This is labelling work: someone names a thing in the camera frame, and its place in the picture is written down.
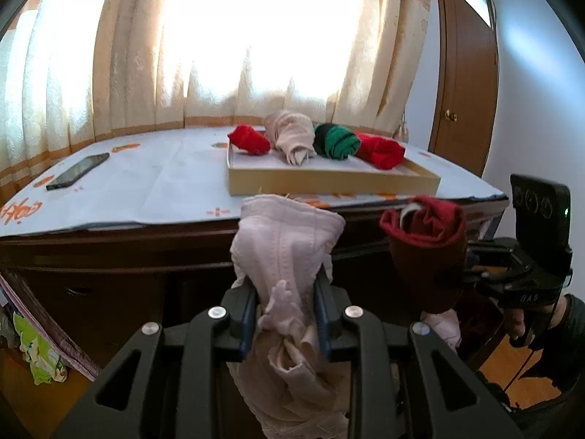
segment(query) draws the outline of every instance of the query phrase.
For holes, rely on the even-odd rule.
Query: human hand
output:
[[[542,312],[550,314],[553,309],[553,305],[546,305],[544,307],[535,308],[535,312]],[[552,315],[551,323],[549,324],[549,330],[555,328],[565,315],[567,310],[567,298],[561,296],[557,303],[555,313]],[[512,339],[517,339],[524,335],[526,331],[526,325],[524,324],[524,310],[521,308],[507,308],[504,310],[504,328]]]

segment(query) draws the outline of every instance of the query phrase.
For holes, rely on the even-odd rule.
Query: beige curtain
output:
[[[430,0],[29,0],[0,41],[6,201],[95,140],[279,109],[392,135]]]

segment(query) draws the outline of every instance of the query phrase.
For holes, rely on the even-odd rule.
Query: tray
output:
[[[259,193],[434,195],[441,177],[412,160],[392,170],[378,170],[356,157],[346,160],[310,158],[300,167],[288,165],[282,153],[271,150],[256,157],[231,143],[227,148],[231,195]]]

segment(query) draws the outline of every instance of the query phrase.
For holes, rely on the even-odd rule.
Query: red sock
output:
[[[412,215],[406,231],[400,227],[400,213],[395,209],[384,211],[380,227],[390,238],[393,264],[414,305],[439,314],[453,308],[461,296],[458,289],[438,287],[436,279],[463,268],[465,217],[461,206],[451,201],[415,196],[411,202],[422,208]]]
[[[250,125],[238,125],[227,136],[238,149],[246,150],[250,155],[266,155],[270,151],[270,142]]]
[[[362,142],[356,157],[371,163],[374,167],[390,170],[403,161],[404,147],[396,140],[361,132],[356,132],[356,135]]]

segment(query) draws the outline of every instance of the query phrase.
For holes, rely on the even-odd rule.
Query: green fabric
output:
[[[320,151],[323,152],[319,155],[334,160],[345,160],[358,152],[361,142],[358,136],[348,128],[341,127],[341,125],[331,125],[325,135],[324,145],[324,152],[319,147]]]
[[[67,368],[61,363],[59,354],[51,348],[47,341],[17,313],[12,316],[14,328],[20,336],[20,351],[24,359],[30,363],[34,384],[62,383],[67,379]]]

